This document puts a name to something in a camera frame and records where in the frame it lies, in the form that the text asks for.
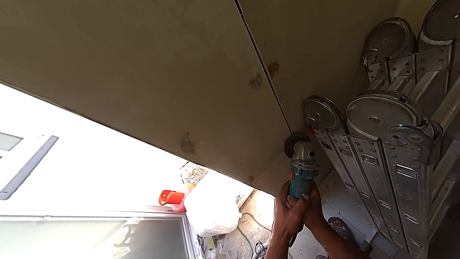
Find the screw hole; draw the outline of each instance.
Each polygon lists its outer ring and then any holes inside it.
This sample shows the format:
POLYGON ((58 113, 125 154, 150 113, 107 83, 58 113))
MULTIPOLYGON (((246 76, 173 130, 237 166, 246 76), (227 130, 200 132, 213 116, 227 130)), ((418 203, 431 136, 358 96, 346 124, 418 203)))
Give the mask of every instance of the screw hole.
POLYGON ((368 120, 374 124, 379 124, 381 122, 381 120, 377 116, 370 116, 368 120))

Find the gravel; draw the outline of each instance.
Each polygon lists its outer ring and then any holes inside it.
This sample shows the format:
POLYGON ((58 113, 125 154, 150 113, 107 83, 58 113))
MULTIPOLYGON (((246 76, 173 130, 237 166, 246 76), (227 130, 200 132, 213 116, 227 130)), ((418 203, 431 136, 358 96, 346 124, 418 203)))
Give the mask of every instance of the gravel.
POLYGON ((208 170, 192 162, 188 162, 182 167, 180 175, 183 183, 197 184, 207 174, 208 170))

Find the foot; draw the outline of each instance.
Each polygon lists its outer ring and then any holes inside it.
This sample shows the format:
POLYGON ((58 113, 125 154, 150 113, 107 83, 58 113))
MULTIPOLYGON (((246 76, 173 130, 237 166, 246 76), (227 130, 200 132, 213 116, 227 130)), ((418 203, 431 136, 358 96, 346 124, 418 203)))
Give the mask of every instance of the foot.
POLYGON ((350 230, 340 218, 330 218, 328 223, 341 237, 356 245, 350 230))

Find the power cord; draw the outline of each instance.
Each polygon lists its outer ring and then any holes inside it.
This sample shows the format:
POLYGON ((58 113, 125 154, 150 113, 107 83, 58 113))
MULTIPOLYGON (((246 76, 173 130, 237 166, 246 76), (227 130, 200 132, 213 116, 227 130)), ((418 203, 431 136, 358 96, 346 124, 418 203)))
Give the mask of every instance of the power cord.
MULTIPOLYGON (((261 227, 263 227, 264 229, 268 230, 270 233, 272 232, 272 230, 268 229, 267 227, 265 227, 264 225, 262 225, 258 220, 256 220, 256 218, 254 217, 254 215, 252 215, 251 213, 248 213, 248 212, 245 212, 242 214, 242 216, 244 215, 249 215, 253 218, 253 220, 261 227)), ((271 229, 273 229, 273 224, 275 223, 275 221, 273 220, 273 223, 271 224, 271 229)), ((236 227, 241 235, 243 235, 243 237, 246 239, 247 243, 249 244, 249 247, 251 248, 251 250, 253 249, 253 246, 251 244, 251 242, 249 241, 249 239, 247 238, 247 236, 243 233, 243 231, 240 229, 240 226, 237 226, 236 227)), ((257 245, 260 245, 260 248, 266 253, 267 251, 265 250, 265 248, 263 247, 262 245, 262 242, 260 240, 257 241, 256 245, 254 246, 254 253, 256 252, 256 248, 257 248, 257 245)), ((288 255, 291 259, 293 259, 292 255, 288 252, 288 255)))

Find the folding ladder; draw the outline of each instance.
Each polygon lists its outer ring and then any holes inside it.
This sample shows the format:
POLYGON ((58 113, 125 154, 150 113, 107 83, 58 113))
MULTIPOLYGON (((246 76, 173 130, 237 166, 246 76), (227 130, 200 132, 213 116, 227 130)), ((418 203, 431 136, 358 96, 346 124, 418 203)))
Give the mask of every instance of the folding ladder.
POLYGON ((362 59, 370 86, 349 103, 304 103, 310 125, 376 230, 426 259, 444 217, 460 155, 460 1, 437 1, 416 39, 402 18, 369 33, 362 59))

